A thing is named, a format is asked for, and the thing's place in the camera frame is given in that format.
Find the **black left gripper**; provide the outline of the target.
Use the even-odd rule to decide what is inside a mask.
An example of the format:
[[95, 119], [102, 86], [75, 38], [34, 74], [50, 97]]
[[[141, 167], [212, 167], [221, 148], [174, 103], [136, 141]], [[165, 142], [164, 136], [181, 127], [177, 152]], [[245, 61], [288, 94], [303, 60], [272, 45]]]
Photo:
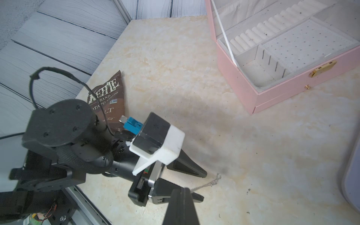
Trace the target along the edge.
[[[161, 179], [165, 164], [157, 161], [139, 173], [128, 192], [128, 197], [137, 206], [145, 207], [148, 200], [153, 204], [169, 203], [174, 190], [181, 190], [181, 186]], [[167, 169], [206, 178], [207, 172], [195, 163], [183, 150], [178, 158], [166, 166]]]

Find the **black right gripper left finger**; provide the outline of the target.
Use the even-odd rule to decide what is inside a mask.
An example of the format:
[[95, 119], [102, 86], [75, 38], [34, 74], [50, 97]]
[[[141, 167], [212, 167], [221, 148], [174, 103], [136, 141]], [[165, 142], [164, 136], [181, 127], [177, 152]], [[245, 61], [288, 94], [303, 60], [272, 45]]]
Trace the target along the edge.
[[174, 190], [165, 213], [163, 225], [185, 225], [185, 189]]

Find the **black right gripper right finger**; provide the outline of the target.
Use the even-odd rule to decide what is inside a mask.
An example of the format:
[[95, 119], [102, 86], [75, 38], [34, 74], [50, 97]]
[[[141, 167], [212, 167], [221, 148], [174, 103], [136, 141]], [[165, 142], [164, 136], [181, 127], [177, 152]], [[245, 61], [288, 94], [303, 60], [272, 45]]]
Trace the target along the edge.
[[189, 188], [184, 189], [184, 224], [200, 225], [192, 193]]

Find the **pink jewelry box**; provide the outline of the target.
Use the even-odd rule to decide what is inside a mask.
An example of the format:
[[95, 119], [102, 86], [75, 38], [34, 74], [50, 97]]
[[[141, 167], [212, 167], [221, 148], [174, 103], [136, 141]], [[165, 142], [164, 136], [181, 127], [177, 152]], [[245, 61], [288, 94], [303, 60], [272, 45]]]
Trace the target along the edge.
[[206, 1], [218, 69], [249, 114], [360, 64], [358, 1]]

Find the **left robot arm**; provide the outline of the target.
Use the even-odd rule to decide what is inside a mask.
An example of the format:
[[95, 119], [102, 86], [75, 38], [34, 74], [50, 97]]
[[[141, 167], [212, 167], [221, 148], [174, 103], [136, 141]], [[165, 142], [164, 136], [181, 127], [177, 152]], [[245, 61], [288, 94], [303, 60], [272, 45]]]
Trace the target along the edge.
[[207, 172], [183, 150], [184, 133], [151, 112], [144, 123], [129, 118], [112, 133], [86, 102], [68, 99], [32, 112], [24, 133], [1, 138], [1, 223], [44, 213], [67, 224], [74, 211], [65, 189], [87, 174], [132, 183], [128, 197], [138, 206], [168, 203], [181, 187], [164, 180], [164, 168], [205, 178]]

